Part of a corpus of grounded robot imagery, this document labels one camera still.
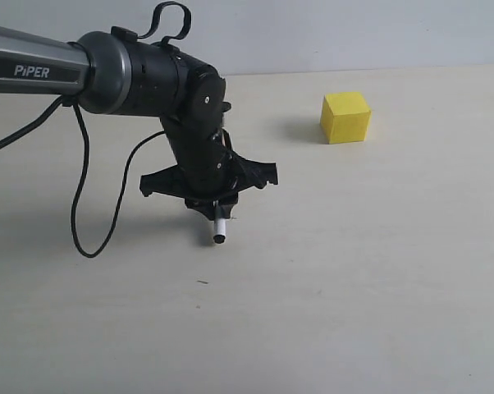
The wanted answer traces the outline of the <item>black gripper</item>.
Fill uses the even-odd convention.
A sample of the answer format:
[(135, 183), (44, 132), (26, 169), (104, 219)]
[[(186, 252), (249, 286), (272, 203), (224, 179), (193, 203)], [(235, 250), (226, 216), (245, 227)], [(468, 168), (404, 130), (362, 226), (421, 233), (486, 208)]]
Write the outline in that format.
[(216, 216), (215, 203), (221, 218), (231, 218), (241, 191), (278, 184), (277, 165), (260, 163), (238, 155), (226, 155), (211, 167), (194, 171), (175, 165), (140, 178), (140, 191), (148, 197), (153, 193), (177, 197), (185, 206), (201, 213), (208, 220)]

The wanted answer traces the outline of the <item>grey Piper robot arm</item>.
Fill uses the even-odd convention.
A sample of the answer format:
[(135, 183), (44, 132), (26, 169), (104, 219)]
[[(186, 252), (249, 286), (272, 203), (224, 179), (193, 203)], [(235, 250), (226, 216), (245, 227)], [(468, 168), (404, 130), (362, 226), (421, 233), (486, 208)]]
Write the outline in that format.
[(157, 118), (176, 164), (142, 176), (140, 191), (182, 198), (207, 218), (215, 203), (231, 210), (241, 191), (278, 182), (275, 164), (232, 149), (218, 71), (175, 47), (143, 44), (129, 30), (63, 43), (0, 27), (0, 93), (55, 94), (93, 114)]

